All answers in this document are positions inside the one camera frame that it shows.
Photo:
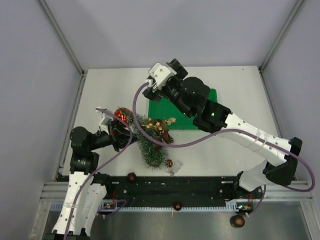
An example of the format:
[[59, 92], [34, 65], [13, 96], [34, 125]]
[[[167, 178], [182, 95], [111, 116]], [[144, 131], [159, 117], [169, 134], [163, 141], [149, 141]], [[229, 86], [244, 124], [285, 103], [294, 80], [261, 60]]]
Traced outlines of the green plastic tray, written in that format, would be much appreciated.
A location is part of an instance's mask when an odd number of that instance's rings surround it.
[[159, 102], [149, 100], [147, 116], [151, 119], [159, 120], [175, 118], [176, 122], [167, 127], [169, 130], [198, 130], [193, 125], [194, 117], [186, 117], [167, 98], [162, 98]]

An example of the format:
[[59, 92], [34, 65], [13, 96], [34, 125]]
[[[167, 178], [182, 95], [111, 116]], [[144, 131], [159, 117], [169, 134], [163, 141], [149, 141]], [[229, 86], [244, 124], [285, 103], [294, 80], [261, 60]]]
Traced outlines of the large red glitter bauble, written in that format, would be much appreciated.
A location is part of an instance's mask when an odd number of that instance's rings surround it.
[[133, 112], [125, 107], [118, 108], [114, 115], [118, 118], [120, 118], [123, 122], [128, 124], [129, 126], [133, 123]]

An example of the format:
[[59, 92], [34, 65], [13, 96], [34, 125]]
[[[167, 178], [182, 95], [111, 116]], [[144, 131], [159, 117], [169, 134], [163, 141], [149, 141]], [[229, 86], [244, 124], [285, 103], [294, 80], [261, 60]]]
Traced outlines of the brown ribbon pine cone decoration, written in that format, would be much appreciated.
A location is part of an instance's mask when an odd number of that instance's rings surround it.
[[166, 120], [148, 118], [146, 124], [142, 125], [147, 129], [152, 129], [157, 134], [157, 141], [172, 144], [174, 139], [169, 134], [169, 129]]

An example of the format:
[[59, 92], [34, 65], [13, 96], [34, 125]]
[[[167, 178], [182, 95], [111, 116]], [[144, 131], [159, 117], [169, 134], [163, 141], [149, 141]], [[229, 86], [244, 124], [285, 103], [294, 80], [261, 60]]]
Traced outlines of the large brown matte bauble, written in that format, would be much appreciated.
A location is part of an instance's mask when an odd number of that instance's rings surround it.
[[130, 172], [128, 175], [127, 175], [127, 181], [129, 183], [134, 183], [136, 182], [137, 180], [137, 175], [134, 173], [134, 172]]

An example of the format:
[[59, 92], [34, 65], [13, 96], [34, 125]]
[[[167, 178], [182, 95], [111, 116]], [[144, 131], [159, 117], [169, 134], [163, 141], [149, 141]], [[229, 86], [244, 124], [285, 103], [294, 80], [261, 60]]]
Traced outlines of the small green christmas tree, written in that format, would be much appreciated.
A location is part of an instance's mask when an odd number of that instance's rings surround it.
[[[158, 136], [154, 132], [153, 129], [147, 129], [143, 125], [147, 123], [148, 117], [136, 114], [137, 121], [140, 125], [140, 127], [152, 138], [157, 140]], [[138, 129], [134, 117], [133, 122], [129, 126], [133, 132], [133, 136], [137, 138], [137, 144], [139, 147], [139, 150], [141, 152], [142, 160], [144, 161], [145, 165], [147, 167], [157, 169], [162, 167], [167, 159], [168, 159], [168, 149], [164, 146], [160, 146], [155, 144], [154, 142], [150, 141], [147, 137], [145, 137]]]

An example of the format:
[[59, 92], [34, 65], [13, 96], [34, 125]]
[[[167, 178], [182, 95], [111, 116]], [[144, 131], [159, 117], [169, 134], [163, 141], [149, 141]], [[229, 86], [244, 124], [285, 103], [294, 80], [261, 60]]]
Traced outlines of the frosted pine cone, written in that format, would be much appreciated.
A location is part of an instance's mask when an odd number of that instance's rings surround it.
[[165, 166], [166, 166], [167, 168], [171, 168], [171, 167], [173, 166], [173, 161], [172, 161], [171, 159], [168, 159], [168, 160], [166, 161], [166, 163], [165, 163]]

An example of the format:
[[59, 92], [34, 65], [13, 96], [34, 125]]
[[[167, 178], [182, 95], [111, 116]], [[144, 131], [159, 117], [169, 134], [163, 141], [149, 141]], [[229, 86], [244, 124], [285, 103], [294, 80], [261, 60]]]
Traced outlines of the clear battery box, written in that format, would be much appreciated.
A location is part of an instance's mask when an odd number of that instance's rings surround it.
[[174, 176], [183, 166], [183, 163], [180, 161], [173, 161], [173, 166], [171, 168], [167, 167], [167, 172], [171, 175]]

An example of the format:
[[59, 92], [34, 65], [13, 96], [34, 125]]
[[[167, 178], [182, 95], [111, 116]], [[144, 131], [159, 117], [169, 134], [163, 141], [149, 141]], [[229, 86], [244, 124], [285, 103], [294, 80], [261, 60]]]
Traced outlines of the small brown shiny bauble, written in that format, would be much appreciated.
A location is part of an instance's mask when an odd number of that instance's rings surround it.
[[175, 211], [180, 211], [182, 209], [182, 203], [180, 201], [176, 201], [172, 205]]

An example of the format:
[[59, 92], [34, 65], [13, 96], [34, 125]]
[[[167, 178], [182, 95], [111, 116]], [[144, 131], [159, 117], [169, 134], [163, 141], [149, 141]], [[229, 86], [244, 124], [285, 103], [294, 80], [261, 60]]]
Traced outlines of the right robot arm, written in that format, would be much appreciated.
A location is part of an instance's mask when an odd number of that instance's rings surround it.
[[264, 161], [237, 174], [233, 192], [245, 198], [256, 188], [277, 184], [287, 187], [296, 173], [302, 141], [268, 134], [245, 122], [229, 108], [209, 99], [211, 89], [198, 78], [188, 76], [177, 59], [163, 65], [155, 63], [148, 71], [143, 95], [152, 101], [168, 99], [182, 114], [193, 118], [193, 125], [207, 133], [221, 132], [231, 140], [260, 155]]

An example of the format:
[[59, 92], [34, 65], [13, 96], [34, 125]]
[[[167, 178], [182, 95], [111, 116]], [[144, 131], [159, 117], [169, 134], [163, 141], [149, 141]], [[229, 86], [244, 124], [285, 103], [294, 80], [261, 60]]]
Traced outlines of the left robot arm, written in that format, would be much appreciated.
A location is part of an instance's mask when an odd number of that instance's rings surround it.
[[69, 135], [72, 155], [67, 193], [52, 231], [45, 240], [88, 240], [91, 228], [103, 198], [114, 191], [111, 177], [100, 173], [99, 154], [95, 150], [112, 146], [116, 152], [125, 149], [138, 139], [115, 121], [106, 131], [89, 132], [82, 126], [75, 127]]

